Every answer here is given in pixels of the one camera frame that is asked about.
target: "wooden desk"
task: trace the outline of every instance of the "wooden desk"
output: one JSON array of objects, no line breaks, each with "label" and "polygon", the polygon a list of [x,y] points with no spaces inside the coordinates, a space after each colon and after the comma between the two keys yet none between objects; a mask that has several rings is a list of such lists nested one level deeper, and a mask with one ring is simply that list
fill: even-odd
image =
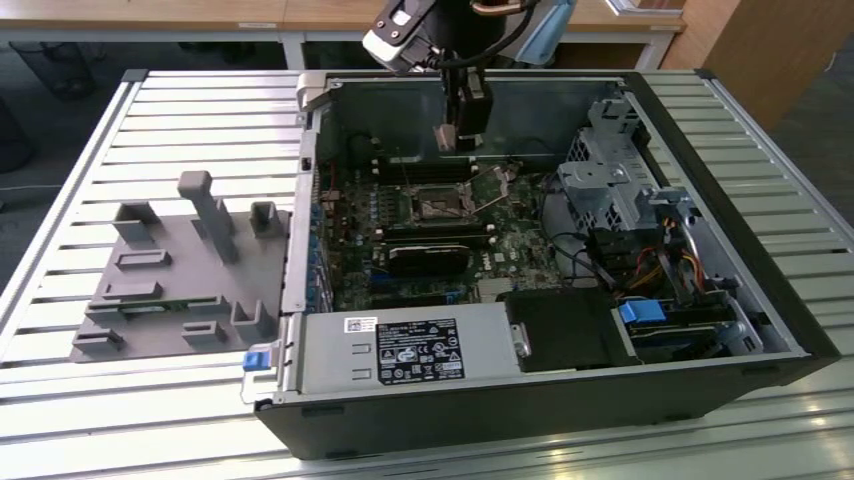
[{"label": "wooden desk", "polygon": [[284,4],[286,0],[0,0],[0,37],[276,41]]},{"label": "wooden desk", "polygon": [[854,31],[853,0],[689,0],[663,68],[706,68],[770,130]]},{"label": "wooden desk", "polygon": [[[387,0],[287,0],[282,42],[288,68],[304,69],[303,44],[360,41]],[[605,0],[578,0],[562,43],[645,45],[637,68],[658,68],[685,22],[674,17],[617,16]]]}]

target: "motherboard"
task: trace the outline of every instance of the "motherboard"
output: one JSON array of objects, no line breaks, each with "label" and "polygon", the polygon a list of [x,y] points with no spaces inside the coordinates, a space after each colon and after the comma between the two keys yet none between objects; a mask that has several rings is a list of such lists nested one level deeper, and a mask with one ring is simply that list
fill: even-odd
[{"label": "motherboard", "polygon": [[538,220],[542,173],[507,160],[330,165],[319,201],[335,311],[494,302],[562,284]]}]

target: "barcode sticker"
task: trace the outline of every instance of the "barcode sticker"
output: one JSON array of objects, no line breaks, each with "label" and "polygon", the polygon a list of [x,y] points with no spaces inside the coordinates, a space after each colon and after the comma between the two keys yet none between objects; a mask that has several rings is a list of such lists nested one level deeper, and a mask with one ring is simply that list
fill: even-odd
[{"label": "barcode sticker", "polygon": [[376,317],[344,318],[344,333],[362,333],[376,331]]}]

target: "metal bracket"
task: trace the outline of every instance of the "metal bracket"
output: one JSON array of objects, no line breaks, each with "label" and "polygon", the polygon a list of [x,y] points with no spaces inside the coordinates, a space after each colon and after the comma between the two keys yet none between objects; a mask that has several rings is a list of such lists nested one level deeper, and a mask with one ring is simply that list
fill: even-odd
[{"label": "metal bracket", "polygon": [[394,47],[403,45],[435,5],[436,0],[420,0],[410,13],[404,10],[406,0],[388,2],[374,20],[374,35]]},{"label": "metal bracket", "polygon": [[144,82],[148,78],[148,69],[146,68],[135,68],[124,71],[124,75],[122,76],[123,82]]},{"label": "metal bracket", "polygon": [[300,111],[315,110],[328,102],[326,72],[306,72],[296,79],[296,106]]}]

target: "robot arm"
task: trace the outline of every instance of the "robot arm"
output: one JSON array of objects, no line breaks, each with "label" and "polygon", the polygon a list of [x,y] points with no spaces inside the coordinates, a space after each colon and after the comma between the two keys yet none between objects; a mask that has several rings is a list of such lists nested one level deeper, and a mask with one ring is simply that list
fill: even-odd
[{"label": "robot arm", "polygon": [[468,151],[486,131],[492,94],[483,63],[495,55],[542,65],[575,0],[391,0],[362,44],[394,72],[438,70],[446,94],[443,151]]}]

